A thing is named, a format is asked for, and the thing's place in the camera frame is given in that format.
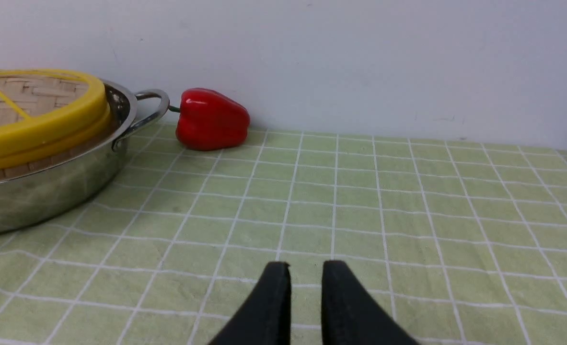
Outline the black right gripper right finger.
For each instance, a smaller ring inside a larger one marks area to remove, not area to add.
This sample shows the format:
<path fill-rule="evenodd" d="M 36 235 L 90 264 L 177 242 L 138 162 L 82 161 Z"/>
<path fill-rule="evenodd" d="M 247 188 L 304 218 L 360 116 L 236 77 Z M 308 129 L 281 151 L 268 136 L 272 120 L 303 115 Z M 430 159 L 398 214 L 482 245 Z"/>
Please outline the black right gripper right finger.
<path fill-rule="evenodd" d="M 323 264 L 321 337 L 325 345 L 417 345 L 379 306 L 349 266 Z"/>

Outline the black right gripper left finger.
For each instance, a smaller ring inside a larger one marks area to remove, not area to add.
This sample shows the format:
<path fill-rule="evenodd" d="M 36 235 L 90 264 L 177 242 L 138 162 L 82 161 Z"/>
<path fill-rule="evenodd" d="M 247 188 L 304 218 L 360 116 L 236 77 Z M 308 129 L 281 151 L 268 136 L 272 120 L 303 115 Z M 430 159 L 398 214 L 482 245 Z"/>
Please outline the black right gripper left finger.
<path fill-rule="evenodd" d="M 291 277 L 286 262 L 268 262 L 250 295 L 211 345 L 289 345 Z"/>

